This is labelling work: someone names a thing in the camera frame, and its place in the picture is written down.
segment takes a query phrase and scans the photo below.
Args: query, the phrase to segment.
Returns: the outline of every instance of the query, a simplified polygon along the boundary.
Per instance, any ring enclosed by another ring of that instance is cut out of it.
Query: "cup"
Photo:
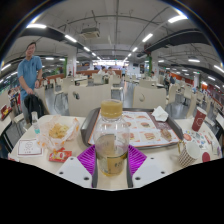
[[[180,143],[184,145],[182,152],[180,151]],[[187,142],[185,145],[184,141],[179,141],[178,150],[179,163],[184,168],[193,164],[200,157],[201,150],[195,142]]]
[[[206,116],[207,116],[207,112],[205,110],[201,109],[200,107],[197,107],[197,113],[194,118],[194,123],[192,125],[192,129],[194,131],[199,131]]]

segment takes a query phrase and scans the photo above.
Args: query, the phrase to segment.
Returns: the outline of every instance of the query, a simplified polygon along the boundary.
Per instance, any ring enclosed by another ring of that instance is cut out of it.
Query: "ceiling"
[[[144,63],[145,43],[142,40],[153,33],[147,45],[151,45],[149,50],[158,52],[159,58],[164,60],[159,65],[180,71],[187,65],[199,66],[187,67],[190,75],[193,76],[193,71],[199,71],[204,81],[214,84],[207,78],[212,74],[219,77],[216,84],[223,85],[223,73],[214,68],[214,65],[220,66],[221,63],[216,50],[190,20],[168,23],[170,18],[178,15],[174,8],[157,0],[64,1],[36,18],[35,23],[45,24],[49,32],[26,29],[21,33],[4,60],[5,64],[11,63],[12,66],[2,71],[0,76],[5,77],[17,69],[18,63],[25,56],[26,46],[32,41],[37,42],[35,55],[43,56],[42,63],[46,67],[61,63],[59,58],[66,57],[74,47],[78,48],[78,61],[96,59],[84,51],[83,46],[101,59],[118,60],[124,60],[134,47],[138,47],[128,60]],[[97,27],[100,37],[84,40],[80,33],[82,29],[89,27]],[[77,45],[66,42],[65,34],[75,38]],[[54,62],[46,61],[44,58],[47,55],[57,56],[58,59]],[[188,61],[189,56],[194,56],[201,62],[191,63]]]

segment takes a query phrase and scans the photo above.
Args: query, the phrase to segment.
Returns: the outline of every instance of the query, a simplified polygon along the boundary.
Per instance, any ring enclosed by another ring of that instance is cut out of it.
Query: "bottle cap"
[[[122,102],[120,100],[104,100],[101,102],[101,115],[106,118],[117,118],[122,115]]]

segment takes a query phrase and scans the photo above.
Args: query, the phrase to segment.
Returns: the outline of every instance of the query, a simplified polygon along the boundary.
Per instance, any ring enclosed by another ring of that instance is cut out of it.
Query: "napkin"
[[[168,118],[168,113],[164,111],[161,106],[155,108],[152,115],[155,117],[156,121],[166,121]]]

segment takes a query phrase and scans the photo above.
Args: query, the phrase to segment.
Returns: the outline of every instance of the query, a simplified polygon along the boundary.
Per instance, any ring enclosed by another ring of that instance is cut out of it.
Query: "paper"
[[[43,156],[43,149],[38,147],[36,139],[20,140],[17,156],[18,157]]]
[[[157,122],[150,113],[123,111],[123,119],[127,122],[130,130],[129,144],[135,147],[160,146],[170,143],[178,143],[179,138],[166,122]],[[172,136],[169,142],[161,136],[161,129],[168,129]],[[94,144],[93,134],[89,144]]]
[[[183,135],[184,143],[195,142],[200,149],[208,150],[208,142],[202,133],[191,130],[183,130]]]

